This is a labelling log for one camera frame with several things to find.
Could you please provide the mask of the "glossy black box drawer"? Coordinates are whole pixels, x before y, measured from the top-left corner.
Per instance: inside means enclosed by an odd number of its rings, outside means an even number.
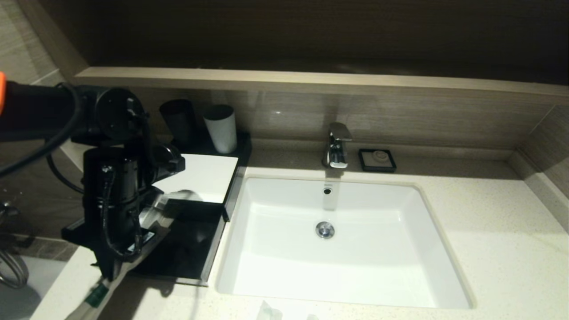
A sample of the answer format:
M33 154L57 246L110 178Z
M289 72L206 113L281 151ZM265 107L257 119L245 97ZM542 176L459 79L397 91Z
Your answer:
M183 285L208 286L225 228L225 205L173 199L165 205L165 212L174 218L168 235L133 274Z

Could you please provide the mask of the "wooden wall ledge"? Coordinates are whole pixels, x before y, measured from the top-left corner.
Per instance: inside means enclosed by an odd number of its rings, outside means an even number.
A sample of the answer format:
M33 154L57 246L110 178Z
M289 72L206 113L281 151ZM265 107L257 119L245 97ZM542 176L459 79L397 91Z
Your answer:
M195 68L89 67L77 73L80 84L255 90L319 94L479 96L524 103L569 106L569 86L429 76L246 71Z

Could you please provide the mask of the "black square soap dish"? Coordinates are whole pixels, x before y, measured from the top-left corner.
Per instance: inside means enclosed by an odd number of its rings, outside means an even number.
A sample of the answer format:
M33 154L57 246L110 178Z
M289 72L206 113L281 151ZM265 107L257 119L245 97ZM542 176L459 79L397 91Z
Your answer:
M397 170L397 165L389 150L382 150L389 155L387 162L377 162L374 160L372 154L374 151L380 149L360 148L358 150L358 157L360 158L361 168L364 172L382 172L394 173Z

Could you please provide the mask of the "white ceramic sink basin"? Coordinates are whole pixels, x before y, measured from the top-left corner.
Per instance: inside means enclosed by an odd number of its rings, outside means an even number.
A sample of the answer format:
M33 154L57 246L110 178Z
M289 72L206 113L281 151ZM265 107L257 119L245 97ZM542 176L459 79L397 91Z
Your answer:
M329 221L331 239L315 226ZM424 196L410 185L248 178L219 293L419 308L472 307Z

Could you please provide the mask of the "black box with white top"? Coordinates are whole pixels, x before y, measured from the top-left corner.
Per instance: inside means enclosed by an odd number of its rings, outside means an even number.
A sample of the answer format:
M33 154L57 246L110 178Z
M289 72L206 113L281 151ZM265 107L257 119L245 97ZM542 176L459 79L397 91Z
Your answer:
M180 148L185 170L153 184L169 199L223 206L222 217L230 221L252 153L249 133L237 132L236 149L230 154L216 151L207 131L197 133L197 142Z

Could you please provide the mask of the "grey plastic cup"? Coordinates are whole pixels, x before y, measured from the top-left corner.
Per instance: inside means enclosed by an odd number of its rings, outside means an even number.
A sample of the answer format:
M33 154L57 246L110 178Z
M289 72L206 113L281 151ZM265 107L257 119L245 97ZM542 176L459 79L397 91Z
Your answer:
M236 150L236 122L233 107L212 105L203 113L205 125L217 152L230 154Z

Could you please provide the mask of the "chrome faucet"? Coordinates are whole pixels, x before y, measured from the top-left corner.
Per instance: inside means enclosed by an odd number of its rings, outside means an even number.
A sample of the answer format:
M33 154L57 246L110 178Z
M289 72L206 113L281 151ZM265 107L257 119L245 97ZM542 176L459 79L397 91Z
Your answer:
M329 124L329 140L326 144L323 166L325 168L345 169L348 167L345 143L353 137L347 126L341 122Z

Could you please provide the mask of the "black cup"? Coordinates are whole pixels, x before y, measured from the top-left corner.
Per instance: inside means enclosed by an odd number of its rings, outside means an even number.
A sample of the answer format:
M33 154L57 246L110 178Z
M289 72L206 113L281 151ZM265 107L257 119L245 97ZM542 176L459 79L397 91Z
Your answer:
M192 147L197 140L197 124L191 101L167 101L159 107L159 111L176 143L182 148Z

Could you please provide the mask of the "chrome sink drain plug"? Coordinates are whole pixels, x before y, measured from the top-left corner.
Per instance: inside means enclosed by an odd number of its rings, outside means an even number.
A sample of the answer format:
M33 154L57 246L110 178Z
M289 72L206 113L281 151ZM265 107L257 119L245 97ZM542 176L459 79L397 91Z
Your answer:
M335 235L335 227L329 221L321 221L315 226L315 233L319 238L331 239Z

